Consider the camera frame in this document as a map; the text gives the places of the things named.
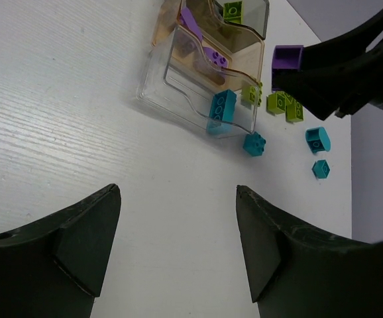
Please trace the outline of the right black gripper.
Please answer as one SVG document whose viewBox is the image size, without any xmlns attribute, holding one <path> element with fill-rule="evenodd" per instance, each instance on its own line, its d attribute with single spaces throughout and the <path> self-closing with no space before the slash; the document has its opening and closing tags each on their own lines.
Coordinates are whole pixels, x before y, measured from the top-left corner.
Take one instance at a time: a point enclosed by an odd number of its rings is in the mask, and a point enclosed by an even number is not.
<svg viewBox="0 0 383 318">
<path fill-rule="evenodd" d="M 367 103 L 383 111 L 383 39 L 366 52 L 382 31 L 383 9 L 341 36 L 306 46 L 302 71 L 281 73 L 274 83 L 321 120 L 353 115 Z"/>
</svg>

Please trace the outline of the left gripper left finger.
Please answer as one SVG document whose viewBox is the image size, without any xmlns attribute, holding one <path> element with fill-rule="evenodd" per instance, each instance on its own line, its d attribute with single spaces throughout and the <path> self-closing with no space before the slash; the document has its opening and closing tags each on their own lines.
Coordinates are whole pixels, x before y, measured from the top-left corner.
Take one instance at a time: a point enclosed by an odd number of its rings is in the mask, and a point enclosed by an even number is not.
<svg viewBox="0 0 383 318">
<path fill-rule="evenodd" d="M 120 211 L 120 189 L 109 184 L 0 233 L 0 317 L 90 317 Z"/>
</svg>

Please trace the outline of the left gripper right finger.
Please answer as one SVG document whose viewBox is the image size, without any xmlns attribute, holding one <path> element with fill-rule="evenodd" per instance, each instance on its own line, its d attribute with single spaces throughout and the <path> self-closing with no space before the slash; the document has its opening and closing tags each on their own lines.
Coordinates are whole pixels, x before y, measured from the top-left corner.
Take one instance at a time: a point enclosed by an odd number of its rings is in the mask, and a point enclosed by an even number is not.
<svg viewBox="0 0 383 318">
<path fill-rule="evenodd" d="M 261 317 L 383 317 L 383 241 L 324 231 L 245 185 L 237 187 L 236 213 Z"/>
</svg>

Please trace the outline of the purple square lego brick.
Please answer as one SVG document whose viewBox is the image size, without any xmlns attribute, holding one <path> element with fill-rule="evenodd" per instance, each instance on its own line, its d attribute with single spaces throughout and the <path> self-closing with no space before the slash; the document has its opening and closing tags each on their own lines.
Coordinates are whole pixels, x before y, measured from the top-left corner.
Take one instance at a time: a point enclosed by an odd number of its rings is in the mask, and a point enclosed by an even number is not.
<svg viewBox="0 0 383 318">
<path fill-rule="evenodd" d="M 298 72 L 301 70 L 303 45 L 277 45 L 272 57 L 272 92 L 280 91 L 274 83 L 276 76 L 284 72 Z"/>
</svg>

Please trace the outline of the small cyan square lego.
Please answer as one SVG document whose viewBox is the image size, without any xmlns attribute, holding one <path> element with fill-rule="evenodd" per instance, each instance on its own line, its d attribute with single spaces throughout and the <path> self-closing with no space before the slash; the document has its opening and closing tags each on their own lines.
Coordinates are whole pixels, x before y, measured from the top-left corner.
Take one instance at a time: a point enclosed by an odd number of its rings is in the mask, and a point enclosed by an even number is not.
<svg viewBox="0 0 383 318">
<path fill-rule="evenodd" d="M 326 179 L 330 173 L 330 167 L 326 160 L 317 160 L 312 167 L 312 172 L 317 179 Z"/>
</svg>

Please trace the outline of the small cyan lego brick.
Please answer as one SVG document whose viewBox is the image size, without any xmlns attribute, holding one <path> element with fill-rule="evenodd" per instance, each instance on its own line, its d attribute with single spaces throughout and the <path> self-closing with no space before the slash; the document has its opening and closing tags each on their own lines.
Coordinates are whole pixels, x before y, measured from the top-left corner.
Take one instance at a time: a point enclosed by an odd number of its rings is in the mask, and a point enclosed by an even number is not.
<svg viewBox="0 0 383 318">
<path fill-rule="evenodd" d="M 258 133 L 247 134 L 243 142 L 243 149 L 252 157 L 262 156 L 266 140 Z"/>
</svg>

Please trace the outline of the purple and green lego stack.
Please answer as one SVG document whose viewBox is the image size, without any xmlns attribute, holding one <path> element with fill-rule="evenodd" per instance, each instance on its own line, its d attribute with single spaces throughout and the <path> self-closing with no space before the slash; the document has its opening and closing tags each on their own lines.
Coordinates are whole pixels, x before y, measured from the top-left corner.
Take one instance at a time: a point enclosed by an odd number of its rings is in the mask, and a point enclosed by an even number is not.
<svg viewBox="0 0 383 318">
<path fill-rule="evenodd" d="M 235 1 L 223 4 L 223 19 L 230 23 L 243 23 L 243 2 Z"/>
</svg>

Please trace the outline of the purple lego from stack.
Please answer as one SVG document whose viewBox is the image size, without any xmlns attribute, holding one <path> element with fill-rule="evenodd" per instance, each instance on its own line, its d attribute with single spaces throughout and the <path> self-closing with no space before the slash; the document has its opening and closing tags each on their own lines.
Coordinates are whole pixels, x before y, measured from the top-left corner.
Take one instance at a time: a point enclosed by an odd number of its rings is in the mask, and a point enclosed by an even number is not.
<svg viewBox="0 0 383 318">
<path fill-rule="evenodd" d="M 217 76 L 217 77 L 225 78 L 225 74 L 223 74 L 222 72 L 216 72 L 212 68 L 212 66 L 227 68 L 229 66 L 228 59 L 226 59 L 226 57 L 224 57 L 224 55 L 219 53 L 217 50 L 208 46 L 203 47 L 203 52 L 205 54 L 205 58 L 203 59 L 203 63 L 202 63 L 202 72 L 206 76 L 212 76 L 212 77 Z"/>
</svg>

